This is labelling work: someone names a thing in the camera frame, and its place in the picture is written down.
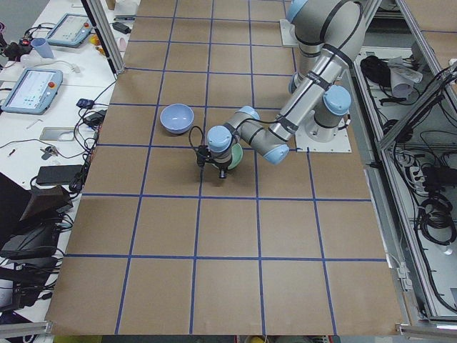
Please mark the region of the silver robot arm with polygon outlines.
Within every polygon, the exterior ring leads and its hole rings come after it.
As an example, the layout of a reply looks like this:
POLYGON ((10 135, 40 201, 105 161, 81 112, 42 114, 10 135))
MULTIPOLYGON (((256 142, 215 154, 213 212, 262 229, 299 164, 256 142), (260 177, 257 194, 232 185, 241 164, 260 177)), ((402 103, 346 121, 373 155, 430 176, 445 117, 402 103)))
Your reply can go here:
POLYGON ((278 164, 289 152, 288 140, 305 124, 308 136, 328 142, 351 105, 349 93, 334 84, 348 69, 365 37, 366 20, 358 1, 292 1, 286 18, 294 27, 300 63, 290 85, 291 98, 274 121, 261 121, 250 106, 226 123, 209 129, 197 163, 213 164, 225 178, 233 160, 232 146, 245 141, 266 161, 278 164))

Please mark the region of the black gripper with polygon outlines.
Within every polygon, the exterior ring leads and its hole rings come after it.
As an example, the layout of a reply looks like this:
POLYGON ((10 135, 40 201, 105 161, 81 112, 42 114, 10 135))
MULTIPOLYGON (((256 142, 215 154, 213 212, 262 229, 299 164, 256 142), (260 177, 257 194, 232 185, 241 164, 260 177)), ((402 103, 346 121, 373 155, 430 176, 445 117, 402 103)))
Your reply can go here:
POLYGON ((218 169, 220 174, 225 174, 228 169, 229 165, 232 162, 232 154, 229 151, 223 152, 209 152, 209 162, 214 164, 218 169))

